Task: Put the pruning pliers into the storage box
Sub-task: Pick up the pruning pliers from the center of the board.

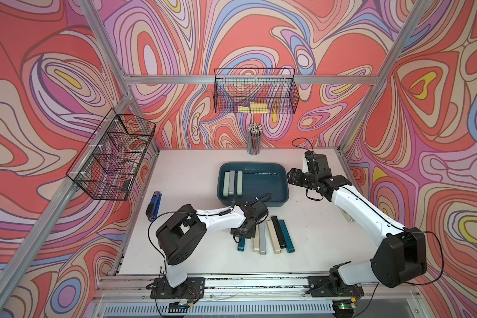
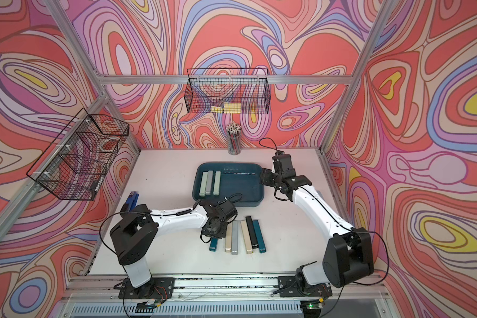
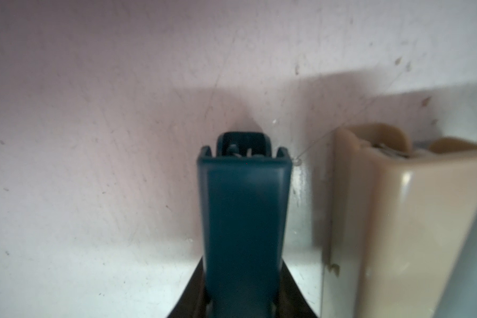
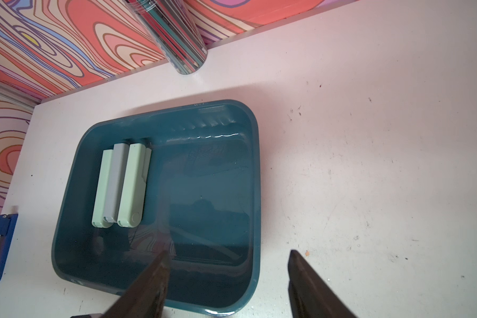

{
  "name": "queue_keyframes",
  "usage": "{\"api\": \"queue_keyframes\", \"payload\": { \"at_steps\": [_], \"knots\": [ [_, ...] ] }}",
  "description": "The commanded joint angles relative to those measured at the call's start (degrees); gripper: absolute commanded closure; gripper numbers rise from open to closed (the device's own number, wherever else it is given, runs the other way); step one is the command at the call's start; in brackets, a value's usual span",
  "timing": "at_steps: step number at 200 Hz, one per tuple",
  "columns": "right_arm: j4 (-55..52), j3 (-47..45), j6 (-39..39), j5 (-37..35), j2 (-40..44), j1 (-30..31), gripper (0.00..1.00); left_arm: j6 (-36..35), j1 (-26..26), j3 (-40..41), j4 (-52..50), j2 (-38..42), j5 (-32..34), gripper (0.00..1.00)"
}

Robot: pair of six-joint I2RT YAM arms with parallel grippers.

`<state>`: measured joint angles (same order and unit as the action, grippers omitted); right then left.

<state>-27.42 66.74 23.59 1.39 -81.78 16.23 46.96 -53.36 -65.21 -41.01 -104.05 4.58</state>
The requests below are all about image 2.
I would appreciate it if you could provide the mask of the dark teal bar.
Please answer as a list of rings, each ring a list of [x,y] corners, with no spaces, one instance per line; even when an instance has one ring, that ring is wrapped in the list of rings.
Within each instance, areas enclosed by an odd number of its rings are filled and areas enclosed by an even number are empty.
[[[210,241],[209,250],[215,252],[217,250],[217,243],[219,242],[218,238],[214,237]]]

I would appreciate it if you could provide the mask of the beige bar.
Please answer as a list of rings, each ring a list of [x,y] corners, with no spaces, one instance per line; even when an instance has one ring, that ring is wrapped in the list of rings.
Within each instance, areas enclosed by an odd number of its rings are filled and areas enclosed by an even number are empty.
[[[230,223],[227,225],[227,232],[225,237],[225,252],[230,253],[232,251],[232,235],[233,235],[233,224]]]

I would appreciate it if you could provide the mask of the light green bar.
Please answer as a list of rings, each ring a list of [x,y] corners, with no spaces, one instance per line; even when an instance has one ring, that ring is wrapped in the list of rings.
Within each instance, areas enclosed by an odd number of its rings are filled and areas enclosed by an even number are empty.
[[[213,184],[213,195],[219,196],[220,194],[220,184],[221,184],[221,172],[216,171]]]

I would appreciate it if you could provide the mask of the teal plastic storage box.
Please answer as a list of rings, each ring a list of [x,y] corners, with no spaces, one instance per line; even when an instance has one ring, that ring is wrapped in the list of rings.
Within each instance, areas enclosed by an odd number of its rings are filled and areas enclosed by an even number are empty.
[[[200,197],[200,183],[202,173],[205,171],[221,172],[221,184],[219,196],[213,195],[213,184],[210,196]],[[196,170],[193,182],[192,197],[197,200],[209,200],[218,202],[226,197],[239,193],[242,197],[234,197],[233,200],[237,207],[257,207],[264,199],[264,186],[260,183],[260,174],[262,168],[258,164],[242,162],[207,162],[200,164]]]

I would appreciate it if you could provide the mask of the pale green bar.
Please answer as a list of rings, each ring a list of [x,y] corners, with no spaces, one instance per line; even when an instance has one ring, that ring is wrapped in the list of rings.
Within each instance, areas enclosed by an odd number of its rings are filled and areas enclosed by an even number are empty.
[[[201,176],[201,183],[200,183],[200,190],[199,190],[200,197],[206,196],[207,179],[208,179],[208,172],[205,171],[202,173],[202,176]]]

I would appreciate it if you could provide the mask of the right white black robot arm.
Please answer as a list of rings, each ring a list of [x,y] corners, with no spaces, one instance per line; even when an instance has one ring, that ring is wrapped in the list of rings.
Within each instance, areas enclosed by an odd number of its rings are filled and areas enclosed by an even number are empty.
[[[356,228],[340,217],[304,175],[298,175],[291,156],[274,145],[272,168],[264,168],[260,182],[274,189],[279,201],[289,201],[303,210],[320,230],[327,245],[323,260],[300,266],[294,281],[278,293],[296,289],[310,296],[318,287],[331,284],[342,288],[374,273],[372,238],[363,228]]]

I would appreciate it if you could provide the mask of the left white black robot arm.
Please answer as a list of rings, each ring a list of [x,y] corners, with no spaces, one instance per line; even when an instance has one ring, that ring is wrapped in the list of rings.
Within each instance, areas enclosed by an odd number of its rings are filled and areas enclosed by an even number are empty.
[[[200,240],[207,239],[206,244],[214,238],[225,238],[228,225],[238,216],[235,204],[241,200],[242,194],[235,193],[218,202],[197,200],[187,208],[152,210],[143,204],[121,212],[121,220],[109,234],[131,286],[137,289],[152,283],[147,252],[157,236],[199,229]]]

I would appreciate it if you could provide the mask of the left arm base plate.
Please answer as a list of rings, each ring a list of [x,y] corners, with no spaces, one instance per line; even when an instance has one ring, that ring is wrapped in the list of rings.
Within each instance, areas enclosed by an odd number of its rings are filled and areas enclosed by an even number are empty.
[[[175,278],[152,277],[146,284],[134,288],[126,278],[119,290],[119,299],[170,299],[174,291]]]

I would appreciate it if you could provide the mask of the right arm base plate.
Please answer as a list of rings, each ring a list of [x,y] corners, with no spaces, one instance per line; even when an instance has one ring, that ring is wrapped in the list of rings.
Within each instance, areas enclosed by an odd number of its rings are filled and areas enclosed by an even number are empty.
[[[327,299],[333,295],[329,284],[309,285],[299,276],[279,276],[278,289],[274,294],[281,298],[310,298],[318,297]]]

